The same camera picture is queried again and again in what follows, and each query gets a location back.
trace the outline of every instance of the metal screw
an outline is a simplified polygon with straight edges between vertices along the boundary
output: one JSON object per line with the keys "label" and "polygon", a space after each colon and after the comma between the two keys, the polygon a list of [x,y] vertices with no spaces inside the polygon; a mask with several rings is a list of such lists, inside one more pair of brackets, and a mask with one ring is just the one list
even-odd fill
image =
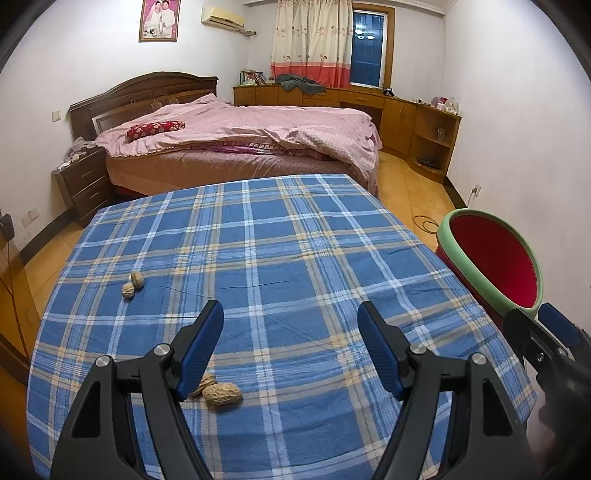
{"label": "metal screw", "polygon": [[111,358],[107,355],[101,355],[100,357],[98,357],[95,361],[95,364],[97,367],[106,367],[107,365],[109,365],[109,362],[111,361]]}
{"label": "metal screw", "polygon": [[472,361],[476,365],[484,365],[486,363],[486,357],[481,353],[475,353],[474,355],[472,355]]}
{"label": "metal screw", "polygon": [[170,351],[170,345],[167,343],[161,343],[160,345],[156,345],[154,348],[154,353],[158,356],[164,356]]}
{"label": "metal screw", "polygon": [[411,343],[410,351],[415,355],[422,355],[427,351],[427,347],[424,346],[422,343]]}

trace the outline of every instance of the walnut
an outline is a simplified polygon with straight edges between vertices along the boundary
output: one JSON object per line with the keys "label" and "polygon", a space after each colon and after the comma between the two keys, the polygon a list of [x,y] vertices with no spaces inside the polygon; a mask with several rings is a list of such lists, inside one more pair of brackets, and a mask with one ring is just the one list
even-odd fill
{"label": "walnut", "polygon": [[125,299],[134,298],[134,295],[135,295],[134,284],[126,283],[125,285],[123,285],[123,288],[121,289],[121,293],[123,294],[123,298],[125,298]]}
{"label": "walnut", "polygon": [[144,276],[140,272],[133,271],[129,277],[136,290],[144,288]]}
{"label": "walnut", "polygon": [[203,398],[210,405],[224,405],[242,400],[242,392],[233,383],[218,383],[203,390]]}
{"label": "walnut", "polygon": [[216,376],[214,374],[204,373],[201,377],[201,381],[199,382],[199,386],[195,389],[195,391],[192,391],[189,394],[189,397],[197,397],[197,395],[200,395],[205,388],[215,385],[216,383]]}

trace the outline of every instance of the red pillow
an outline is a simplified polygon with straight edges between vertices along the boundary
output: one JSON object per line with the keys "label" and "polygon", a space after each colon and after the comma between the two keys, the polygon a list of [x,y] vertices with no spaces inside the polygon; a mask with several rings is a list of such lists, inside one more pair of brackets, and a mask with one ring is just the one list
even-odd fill
{"label": "red pillow", "polygon": [[161,134],[162,132],[174,132],[175,130],[180,130],[181,128],[185,128],[184,122],[177,121],[134,125],[129,130],[127,130],[126,137],[127,140],[133,142],[133,140],[137,140],[138,138]]}

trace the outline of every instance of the dark gray cloth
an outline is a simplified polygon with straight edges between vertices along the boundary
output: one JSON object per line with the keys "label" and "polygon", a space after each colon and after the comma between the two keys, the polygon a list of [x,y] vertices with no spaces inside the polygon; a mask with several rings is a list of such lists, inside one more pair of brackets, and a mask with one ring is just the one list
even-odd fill
{"label": "dark gray cloth", "polygon": [[315,80],[303,77],[302,75],[293,75],[291,73],[280,73],[277,75],[275,83],[281,85],[286,92],[290,92],[296,87],[308,95],[322,93],[326,90],[324,85],[319,84]]}

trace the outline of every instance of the picture frame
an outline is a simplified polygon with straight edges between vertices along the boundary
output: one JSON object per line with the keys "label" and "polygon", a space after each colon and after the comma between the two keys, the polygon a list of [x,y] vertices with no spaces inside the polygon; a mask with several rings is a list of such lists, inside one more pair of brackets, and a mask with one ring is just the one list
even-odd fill
{"label": "picture frame", "polygon": [[177,41],[181,0],[143,0],[139,41]]}

